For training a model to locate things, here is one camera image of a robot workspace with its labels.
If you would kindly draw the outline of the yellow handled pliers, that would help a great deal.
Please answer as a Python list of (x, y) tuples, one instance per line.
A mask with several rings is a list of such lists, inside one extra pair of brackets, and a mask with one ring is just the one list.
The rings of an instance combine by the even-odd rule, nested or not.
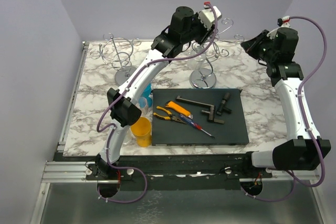
[(156, 109), (165, 112), (166, 115), (159, 115), (156, 112), (154, 112), (153, 116), (155, 118), (160, 119), (160, 120), (165, 120), (165, 121), (174, 121), (174, 122), (177, 122), (177, 123), (186, 124), (186, 122), (184, 122), (183, 120), (178, 118), (176, 115), (172, 114), (169, 110), (165, 109), (164, 107), (157, 106)]

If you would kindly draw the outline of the yellow utility knife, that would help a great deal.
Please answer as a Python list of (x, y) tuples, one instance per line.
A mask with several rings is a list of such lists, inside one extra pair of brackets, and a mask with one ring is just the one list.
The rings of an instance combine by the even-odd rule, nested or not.
[(190, 111), (188, 111), (187, 109), (183, 108), (182, 106), (178, 105), (177, 103), (173, 102), (173, 101), (168, 101), (165, 104), (166, 108), (169, 109), (173, 109), (174, 111), (178, 112), (179, 114), (182, 114), (190, 119), (193, 118), (193, 115)]

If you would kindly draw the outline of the tall chrome wine glass rack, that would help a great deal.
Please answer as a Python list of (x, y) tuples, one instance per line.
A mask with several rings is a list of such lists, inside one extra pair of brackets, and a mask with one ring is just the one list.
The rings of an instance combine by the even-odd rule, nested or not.
[[(225, 42), (229, 44), (240, 44), (245, 40), (245, 38), (239, 34), (234, 35), (233, 40), (221, 39), (221, 35), (223, 35), (223, 33), (225, 33), (231, 27), (233, 27), (234, 21), (230, 18), (222, 18), (220, 24), (223, 25), (225, 28), (222, 31), (218, 30), (216, 32), (216, 35), (211, 36), (211, 38), (214, 38), (213, 43), (210, 44), (209, 39), (205, 43), (203, 43), (207, 44), (204, 50), (208, 49), (208, 52), (206, 53), (206, 60), (203, 66), (200, 68), (200, 70), (192, 70), (190, 74), (189, 81), (192, 88), (194, 89), (211, 89), (216, 86), (217, 77), (214, 72), (213, 62), (218, 60), (219, 58), (228, 57), (230, 55), (230, 52), (227, 49), (219, 45), (220, 42)], [(198, 54), (194, 55), (194, 57), (197, 57), (202, 53), (203, 52), (199, 52)]]

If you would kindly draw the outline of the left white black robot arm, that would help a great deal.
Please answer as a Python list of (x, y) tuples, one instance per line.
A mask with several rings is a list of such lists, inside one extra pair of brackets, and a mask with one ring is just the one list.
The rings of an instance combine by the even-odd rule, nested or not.
[(194, 12), (186, 6), (177, 7), (170, 24), (153, 40), (150, 50), (131, 77), (117, 89), (109, 89), (107, 93), (109, 106), (102, 117), (107, 114), (111, 122), (102, 127), (98, 121), (97, 132), (109, 130), (103, 149), (95, 158), (98, 173), (104, 179), (112, 179), (119, 170), (115, 166), (120, 158), (120, 150), (130, 126), (141, 117), (141, 110), (136, 104), (155, 76), (172, 61), (180, 61), (178, 57), (186, 44), (214, 41), (218, 20), (222, 14), (210, 2), (204, 3), (203, 10)]

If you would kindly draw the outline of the blue plastic goblet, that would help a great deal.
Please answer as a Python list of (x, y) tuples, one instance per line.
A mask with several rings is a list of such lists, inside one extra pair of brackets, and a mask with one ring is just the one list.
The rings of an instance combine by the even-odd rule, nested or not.
[(144, 97), (147, 99), (147, 102), (148, 102), (148, 106), (151, 107), (152, 104), (153, 104), (153, 100), (152, 98), (150, 97), (150, 94), (152, 92), (152, 89), (151, 89), (151, 84), (149, 83), (148, 86), (145, 88), (145, 90), (143, 91), (142, 95), (140, 97)]

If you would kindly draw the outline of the red blue screwdriver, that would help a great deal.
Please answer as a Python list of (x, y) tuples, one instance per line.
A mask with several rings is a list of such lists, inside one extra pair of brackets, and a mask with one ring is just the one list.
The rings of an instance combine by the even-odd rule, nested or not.
[(207, 134), (208, 136), (210, 136), (211, 138), (215, 138), (213, 135), (211, 135), (210, 133), (208, 133), (207, 131), (205, 131), (199, 124), (197, 124), (196, 122), (194, 122), (192, 119), (190, 119), (189, 117), (187, 116), (184, 116), (183, 114), (180, 114), (179, 115), (179, 118), (187, 123), (188, 125), (190, 125), (191, 127), (199, 130), (199, 131), (202, 131), (204, 132), (205, 134)]

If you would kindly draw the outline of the long black metal bracket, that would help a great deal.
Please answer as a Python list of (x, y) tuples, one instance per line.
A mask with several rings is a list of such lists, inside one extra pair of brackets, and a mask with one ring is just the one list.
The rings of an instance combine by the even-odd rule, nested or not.
[(195, 105), (195, 106), (200, 106), (200, 107), (204, 108), (204, 110), (202, 110), (201, 113), (206, 114), (208, 116), (208, 118), (207, 118), (208, 122), (218, 123), (218, 124), (224, 124), (225, 123), (225, 121), (215, 118), (215, 105), (207, 104), (207, 103), (203, 103), (203, 102), (198, 102), (198, 101), (188, 100), (188, 99), (182, 98), (179, 95), (175, 98), (175, 100), (179, 101), (179, 102), (182, 102), (182, 103), (191, 104), (191, 105)]

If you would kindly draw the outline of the small clear wine glass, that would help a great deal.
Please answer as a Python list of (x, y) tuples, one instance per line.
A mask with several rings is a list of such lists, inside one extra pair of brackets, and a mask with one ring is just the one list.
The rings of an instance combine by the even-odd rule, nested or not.
[(147, 113), (149, 111), (149, 106), (148, 106), (148, 102), (146, 98), (144, 97), (139, 98), (138, 107), (141, 110), (141, 116), (142, 117), (147, 116)]

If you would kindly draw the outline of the dark grey tray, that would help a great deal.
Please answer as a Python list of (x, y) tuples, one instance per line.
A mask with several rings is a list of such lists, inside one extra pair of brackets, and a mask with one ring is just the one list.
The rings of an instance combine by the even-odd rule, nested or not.
[[(200, 103), (220, 106), (225, 94), (230, 94), (224, 108), (232, 112), (221, 115), (215, 114), (215, 119), (224, 123), (209, 122), (208, 115), (203, 114), (205, 107), (176, 101), (176, 97)], [(193, 121), (204, 131), (197, 130), (187, 124), (171, 120), (152, 119), (152, 144), (156, 146), (192, 146), (192, 145), (247, 145), (249, 143), (247, 127), (244, 117), (240, 90), (238, 89), (154, 89), (153, 112), (166, 115), (157, 106), (164, 107), (173, 101), (193, 116)]]

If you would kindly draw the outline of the clear tumbler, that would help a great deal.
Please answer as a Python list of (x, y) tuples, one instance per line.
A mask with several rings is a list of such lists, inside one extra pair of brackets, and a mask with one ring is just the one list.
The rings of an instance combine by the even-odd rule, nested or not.
[[(199, 45), (198, 43), (194, 42), (192, 44), (192, 49), (190, 51), (190, 56), (193, 56), (193, 58), (189, 59), (187, 61), (187, 66), (191, 70), (200, 70), (200, 68), (203, 66), (205, 60), (206, 60), (206, 53), (207, 50), (204, 50), (205, 46), (207, 44)], [(203, 52), (201, 55), (194, 57), (194, 55), (198, 54), (199, 52)]]

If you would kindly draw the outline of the aluminium frame rail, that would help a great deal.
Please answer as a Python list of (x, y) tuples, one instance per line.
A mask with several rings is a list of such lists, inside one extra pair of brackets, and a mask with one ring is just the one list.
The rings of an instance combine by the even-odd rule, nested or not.
[[(42, 183), (107, 183), (116, 184), (118, 182), (117, 174), (112, 175), (112, 177), (103, 177), (94, 172), (93, 168), (89, 168), (89, 165), (94, 164), (93, 162), (46, 162), (43, 171)], [(253, 181), (257, 175), (243, 178), (238, 175), (238, 172), (234, 172), (232, 169), (229, 172), (224, 172), (224, 178), (228, 179), (239, 179), (240, 182)], [(133, 178), (137, 171), (127, 170), (121, 175), (121, 179)], [(304, 181), (315, 181), (320, 178), (318, 171), (296, 171), (295, 175)], [(286, 181), (292, 180), (292, 177), (283, 171), (271, 171), (271, 173), (263, 172), (262, 181)], [(189, 173), (189, 174), (177, 174), (177, 175), (164, 175), (164, 174), (148, 174), (149, 180), (154, 179), (164, 179), (164, 178), (215, 178), (215, 173)]]

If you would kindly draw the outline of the yellow plastic cup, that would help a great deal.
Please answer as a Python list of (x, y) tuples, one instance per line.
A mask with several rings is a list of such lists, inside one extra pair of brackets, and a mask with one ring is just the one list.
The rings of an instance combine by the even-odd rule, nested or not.
[(140, 117), (130, 129), (140, 147), (148, 147), (151, 145), (152, 124), (149, 119)]

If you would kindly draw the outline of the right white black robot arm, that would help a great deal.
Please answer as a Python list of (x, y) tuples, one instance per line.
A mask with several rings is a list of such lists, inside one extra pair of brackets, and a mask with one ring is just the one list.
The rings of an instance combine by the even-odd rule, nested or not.
[(252, 58), (262, 61), (275, 88), (285, 116), (287, 141), (271, 151), (251, 152), (250, 160), (241, 165), (249, 178), (261, 168), (277, 170), (314, 170), (331, 150), (329, 140), (321, 138), (304, 97), (304, 76), (293, 61), (299, 41), (298, 32), (280, 27), (272, 32), (263, 30), (255, 38), (242, 42), (241, 47)]

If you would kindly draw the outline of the black t-shaped tool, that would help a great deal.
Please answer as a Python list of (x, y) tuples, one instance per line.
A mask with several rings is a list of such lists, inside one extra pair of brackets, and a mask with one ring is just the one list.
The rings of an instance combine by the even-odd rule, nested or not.
[(231, 114), (232, 113), (231, 109), (229, 109), (226, 106), (229, 98), (230, 98), (230, 93), (229, 92), (225, 93), (224, 96), (223, 96), (223, 98), (222, 98), (222, 100), (221, 100), (221, 103), (220, 103), (220, 105), (219, 105), (219, 107), (218, 107), (218, 109), (216, 111), (217, 115), (221, 115), (223, 112), (227, 113), (227, 114)]

